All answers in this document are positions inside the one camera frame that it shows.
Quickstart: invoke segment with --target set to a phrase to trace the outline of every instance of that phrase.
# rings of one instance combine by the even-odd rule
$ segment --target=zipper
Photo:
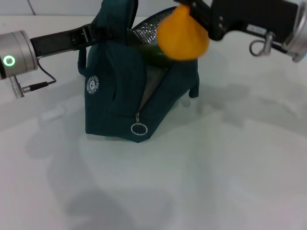
[[[149,96],[148,100],[145,102],[145,104],[141,107],[141,103],[142,103],[142,99],[143,99],[143,96],[144,96],[144,93],[145,93],[145,87],[146,87],[146,83],[145,83],[145,86],[144,86],[144,89],[143,89],[143,96],[140,100],[140,105],[139,105],[139,109],[137,111],[137,113],[135,114],[135,120],[136,120],[136,124],[141,124],[143,125],[141,122],[140,122],[140,113],[146,108],[146,106],[148,105],[148,103],[152,100],[153,96],[156,94],[156,92],[158,91],[158,89],[160,88],[160,86],[163,84],[163,82],[165,81],[166,79],[166,76],[169,74],[169,72],[174,68],[174,65],[169,68],[164,76],[162,77],[161,81],[159,82],[159,84],[157,85],[157,87],[155,88],[155,90],[153,91],[153,93]]]
[[[140,113],[139,112],[136,113],[135,119],[136,119],[136,123],[139,124],[140,123]]]

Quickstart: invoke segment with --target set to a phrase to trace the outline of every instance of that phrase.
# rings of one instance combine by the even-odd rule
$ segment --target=metal ring
[[[262,55],[263,49],[262,49],[261,51],[259,51],[259,53],[257,53],[257,54],[254,53],[254,51],[253,51],[253,45],[256,44],[256,43],[263,43],[263,44],[264,44],[264,41],[262,41],[262,40],[255,40],[255,41],[253,41],[253,42],[249,45],[249,52],[250,52],[250,54],[251,54],[252,56],[254,56],[254,57],[259,57],[259,56]]]
[[[146,130],[145,133],[137,133],[137,132],[134,132],[134,131],[133,131],[133,127],[135,127],[135,126],[143,126],[143,127],[145,128],[145,130]],[[146,125],[144,125],[144,124],[142,124],[142,123],[135,123],[135,124],[133,124],[133,125],[131,126],[131,132],[132,132],[133,134],[137,135],[137,136],[144,136],[145,134],[148,133],[148,128],[147,128]]]

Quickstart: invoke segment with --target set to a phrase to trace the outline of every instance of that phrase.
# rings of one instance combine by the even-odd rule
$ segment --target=white circular logo
[[[90,77],[86,84],[86,90],[88,91],[88,93],[93,94],[94,92],[97,91],[98,87],[99,87],[98,77],[96,76]]]

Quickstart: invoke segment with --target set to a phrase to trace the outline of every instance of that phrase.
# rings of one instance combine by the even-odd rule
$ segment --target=zipper pull ring
[[[131,132],[137,136],[144,136],[148,133],[146,125],[140,122],[140,113],[137,112],[135,115],[136,123],[131,126]]]

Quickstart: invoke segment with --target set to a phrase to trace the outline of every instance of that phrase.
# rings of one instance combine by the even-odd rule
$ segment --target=green led light
[[[10,55],[5,56],[4,59],[3,59],[3,63],[6,66],[13,66],[15,64],[15,58],[10,56]]]

